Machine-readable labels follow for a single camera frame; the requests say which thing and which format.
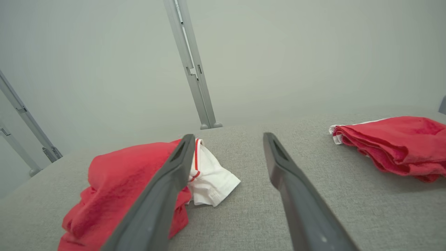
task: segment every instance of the gray fabric surface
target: gray fabric surface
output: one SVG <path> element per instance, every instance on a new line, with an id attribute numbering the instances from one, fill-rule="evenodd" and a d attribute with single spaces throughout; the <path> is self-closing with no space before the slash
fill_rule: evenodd
<path id="1" fill-rule="evenodd" d="M 335 145 L 327 132 L 332 124 L 404 115 L 446 124 L 434 111 L 393 107 L 197 132 L 241 184 L 216 208 L 188 206 L 189 224 L 169 250 L 292 250 L 280 195 L 266 170 L 266 131 L 279 138 L 361 250 L 445 250 L 446 179 L 424 184 L 382 173 L 353 147 Z M 94 156 L 66 155 L 3 199 L 0 250 L 56 250 L 63 216 L 88 186 Z"/>

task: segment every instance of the white fabric with red stripe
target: white fabric with red stripe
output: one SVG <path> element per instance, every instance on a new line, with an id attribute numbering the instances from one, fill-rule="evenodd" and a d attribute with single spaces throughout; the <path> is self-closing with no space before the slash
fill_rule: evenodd
<path id="1" fill-rule="evenodd" d="M 195 153 L 189 174 L 191 201 L 195 205 L 217 206 L 240 183 L 230 171 L 224 169 L 215 156 L 203 145 L 202 139 L 195 140 Z"/>

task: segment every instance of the white partition panel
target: white partition panel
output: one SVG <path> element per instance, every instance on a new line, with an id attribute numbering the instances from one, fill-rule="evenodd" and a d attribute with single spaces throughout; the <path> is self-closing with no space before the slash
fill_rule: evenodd
<path id="1" fill-rule="evenodd" d="M 0 69 L 62 152 L 200 127 L 163 2 L 7 0 Z"/>
<path id="2" fill-rule="evenodd" d="M 446 1 L 188 0 L 216 117 L 438 110 Z"/>

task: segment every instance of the crumpled red cloth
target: crumpled red cloth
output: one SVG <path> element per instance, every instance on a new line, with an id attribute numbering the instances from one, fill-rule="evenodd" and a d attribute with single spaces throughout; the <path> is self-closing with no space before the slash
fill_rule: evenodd
<path id="1" fill-rule="evenodd" d="M 64 217 L 59 251 L 99 250 L 180 140 L 132 146 L 97 156 L 88 169 L 90 187 Z M 177 197 L 169 238 L 187 223 L 185 187 Z"/>
<path id="2" fill-rule="evenodd" d="M 446 175 L 446 125 L 425 117 L 393 117 L 337 126 L 333 136 L 369 156 L 377 168 L 434 182 Z"/>

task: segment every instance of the red cloth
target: red cloth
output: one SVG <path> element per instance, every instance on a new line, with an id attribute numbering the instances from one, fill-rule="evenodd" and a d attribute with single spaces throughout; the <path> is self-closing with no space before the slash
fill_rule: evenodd
<path id="1" fill-rule="evenodd" d="M 94 158 L 88 169 L 91 186 L 64 217 L 66 233 L 58 250 L 99 250 L 179 141 L 132 146 Z M 187 187 L 178 194 L 169 238 L 187 225 L 185 203 L 190 199 Z"/>
<path id="2" fill-rule="evenodd" d="M 343 125 L 333 136 L 356 146 L 377 168 L 434 182 L 446 175 L 446 125 L 425 117 L 394 117 L 359 125 Z"/>

